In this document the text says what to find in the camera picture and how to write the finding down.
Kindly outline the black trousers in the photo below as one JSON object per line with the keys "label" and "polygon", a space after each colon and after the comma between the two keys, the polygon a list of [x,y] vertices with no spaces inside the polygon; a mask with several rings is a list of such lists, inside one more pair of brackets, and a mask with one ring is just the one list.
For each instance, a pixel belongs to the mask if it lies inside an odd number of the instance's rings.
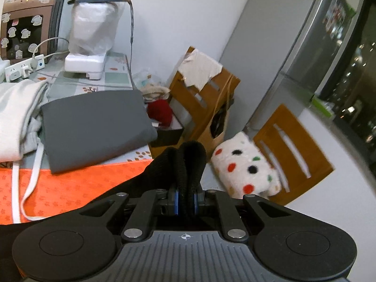
{"label": "black trousers", "polygon": [[[178,189],[180,192],[195,191],[200,186],[201,177],[207,163],[204,146],[197,141],[184,142],[179,148],[169,147],[157,156],[145,170],[116,187],[91,200],[103,200],[124,192],[130,198],[141,197],[149,190]],[[20,281],[21,275],[12,257],[12,245],[16,237],[38,222],[1,225],[1,281]]]}

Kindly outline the polka dot plush blanket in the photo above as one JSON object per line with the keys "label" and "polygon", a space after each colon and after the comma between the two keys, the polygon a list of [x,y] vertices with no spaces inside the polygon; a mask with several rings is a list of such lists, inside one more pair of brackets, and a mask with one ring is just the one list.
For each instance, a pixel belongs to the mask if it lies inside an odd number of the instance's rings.
{"label": "polka dot plush blanket", "polygon": [[267,198],[281,191],[278,172],[244,132],[218,145],[211,164],[232,198],[247,194]]}

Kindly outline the black storage box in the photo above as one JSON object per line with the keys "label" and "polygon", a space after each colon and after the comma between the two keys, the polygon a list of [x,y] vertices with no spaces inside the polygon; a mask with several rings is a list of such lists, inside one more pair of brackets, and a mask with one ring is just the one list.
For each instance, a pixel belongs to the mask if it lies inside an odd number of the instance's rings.
{"label": "black storage box", "polygon": [[151,156],[155,159],[168,147],[176,147],[179,145],[180,138],[184,132],[183,125],[173,115],[172,122],[169,127],[156,127],[157,139],[149,144]]}

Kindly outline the orange patterned tablecloth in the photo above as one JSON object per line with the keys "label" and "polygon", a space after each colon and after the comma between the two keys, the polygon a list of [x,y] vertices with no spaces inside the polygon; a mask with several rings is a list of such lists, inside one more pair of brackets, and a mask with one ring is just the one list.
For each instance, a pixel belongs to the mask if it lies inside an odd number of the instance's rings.
{"label": "orange patterned tablecloth", "polygon": [[71,211],[141,174],[150,160],[140,159],[116,164],[95,165],[53,175],[42,169],[35,191],[26,200],[28,216],[49,217]]}

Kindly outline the wooden chair by fridge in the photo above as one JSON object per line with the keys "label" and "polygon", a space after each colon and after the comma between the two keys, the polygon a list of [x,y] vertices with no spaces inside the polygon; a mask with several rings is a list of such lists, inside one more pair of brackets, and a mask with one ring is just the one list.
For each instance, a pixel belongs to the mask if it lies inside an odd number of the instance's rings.
{"label": "wooden chair by fridge", "polygon": [[311,135],[283,104],[253,137],[253,142],[278,172],[282,189],[270,200],[279,205],[297,199],[334,171]]}

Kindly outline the grey folded garment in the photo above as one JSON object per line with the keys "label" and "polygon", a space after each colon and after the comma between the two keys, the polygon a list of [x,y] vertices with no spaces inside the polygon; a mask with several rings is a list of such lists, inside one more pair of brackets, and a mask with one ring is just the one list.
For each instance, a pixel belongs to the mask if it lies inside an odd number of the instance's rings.
{"label": "grey folded garment", "polygon": [[141,92],[99,91],[56,99],[41,108],[52,173],[100,164],[157,139]]}

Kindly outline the red knitted hat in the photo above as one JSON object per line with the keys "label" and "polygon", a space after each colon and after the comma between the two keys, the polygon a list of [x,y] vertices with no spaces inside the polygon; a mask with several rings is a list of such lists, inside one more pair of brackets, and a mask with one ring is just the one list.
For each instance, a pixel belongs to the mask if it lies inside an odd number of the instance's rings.
{"label": "red knitted hat", "polygon": [[150,119],[158,121],[163,127],[169,127],[173,120],[173,111],[164,99],[150,102],[147,106],[147,114]]}

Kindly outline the white folded hoodie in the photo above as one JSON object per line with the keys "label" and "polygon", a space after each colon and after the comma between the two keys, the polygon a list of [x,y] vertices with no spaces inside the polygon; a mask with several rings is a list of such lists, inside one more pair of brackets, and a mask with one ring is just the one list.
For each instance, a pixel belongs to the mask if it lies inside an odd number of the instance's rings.
{"label": "white folded hoodie", "polygon": [[38,146],[47,81],[1,83],[1,162],[15,162]]}

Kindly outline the silver refrigerator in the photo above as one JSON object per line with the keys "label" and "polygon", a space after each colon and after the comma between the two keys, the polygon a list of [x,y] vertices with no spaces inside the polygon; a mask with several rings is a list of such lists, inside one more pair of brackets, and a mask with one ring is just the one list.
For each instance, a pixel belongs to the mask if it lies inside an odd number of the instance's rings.
{"label": "silver refrigerator", "polygon": [[248,0],[220,63],[240,79],[227,137],[256,132],[285,104],[299,115],[320,93],[361,0]]}

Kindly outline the white power strip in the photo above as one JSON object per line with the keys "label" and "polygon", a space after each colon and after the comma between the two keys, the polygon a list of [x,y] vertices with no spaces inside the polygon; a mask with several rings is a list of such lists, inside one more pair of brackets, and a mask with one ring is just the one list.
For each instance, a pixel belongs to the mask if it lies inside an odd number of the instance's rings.
{"label": "white power strip", "polygon": [[45,67],[45,56],[43,54],[25,59],[22,62],[10,65],[5,68],[5,79],[7,82],[13,82],[19,78],[29,78],[31,73],[39,71]]}

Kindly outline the pink water dispenser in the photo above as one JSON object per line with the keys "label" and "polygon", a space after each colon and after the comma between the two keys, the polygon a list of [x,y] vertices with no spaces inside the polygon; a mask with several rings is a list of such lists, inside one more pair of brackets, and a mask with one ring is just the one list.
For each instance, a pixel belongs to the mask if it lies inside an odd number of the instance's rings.
{"label": "pink water dispenser", "polygon": [[1,58],[14,64],[57,51],[64,0],[4,0]]}

